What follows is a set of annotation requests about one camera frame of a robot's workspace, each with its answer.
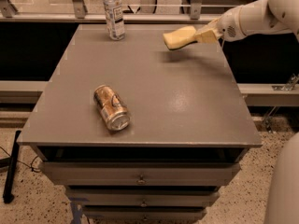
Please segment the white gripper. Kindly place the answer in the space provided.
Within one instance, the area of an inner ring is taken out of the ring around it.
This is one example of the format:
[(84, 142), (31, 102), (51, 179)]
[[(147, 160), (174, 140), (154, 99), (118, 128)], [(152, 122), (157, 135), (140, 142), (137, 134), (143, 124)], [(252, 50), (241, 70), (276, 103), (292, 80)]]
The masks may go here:
[(219, 19), (198, 29), (194, 35), (198, 43), (216, 43), (221, 37), (228, 42), (244, 39), (241, 29), (240, 12), (242, 6), (224, 12)]

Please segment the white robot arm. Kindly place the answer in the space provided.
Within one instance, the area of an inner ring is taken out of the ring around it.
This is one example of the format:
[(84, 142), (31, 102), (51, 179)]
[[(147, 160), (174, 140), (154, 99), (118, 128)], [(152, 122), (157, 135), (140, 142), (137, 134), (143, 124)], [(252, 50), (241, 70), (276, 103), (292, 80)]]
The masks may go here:
[(293, 33), (299, 40), (299, 0), (257, 0), (231, 8), (194, 34), (200, 43), (236, 41), (250, 35)]

